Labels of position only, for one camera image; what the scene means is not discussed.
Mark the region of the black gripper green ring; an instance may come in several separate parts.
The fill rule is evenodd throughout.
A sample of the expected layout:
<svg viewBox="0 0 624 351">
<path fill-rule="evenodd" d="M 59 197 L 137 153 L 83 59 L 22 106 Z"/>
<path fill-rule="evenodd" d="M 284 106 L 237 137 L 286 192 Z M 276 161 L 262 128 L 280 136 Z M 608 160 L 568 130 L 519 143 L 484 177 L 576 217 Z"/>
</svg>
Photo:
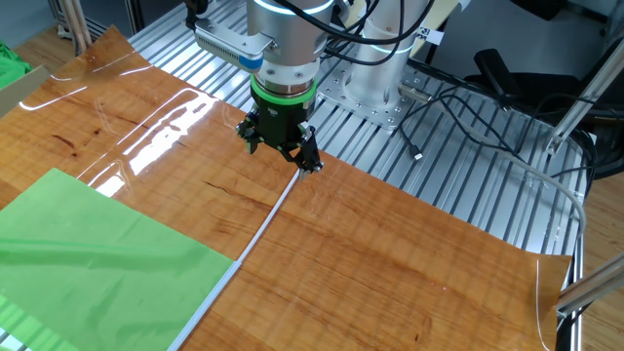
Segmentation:
<svg viewBox="0 0 624 351">
<path fill-rule="evenodd" d="M 315 109 L 317 81 L 303 93 L 293 96 L 272 93 L 252 76 L 251 93 L 257 112 L 250 111 L 236 126 L 236 131 L 254 154 L 260 143 L 280 152 L 288 162 L 298 167 L 298 178 L 305 179 L 324 167 L 315 137 L 315 128 L 307 123 Z"/>
</svg>

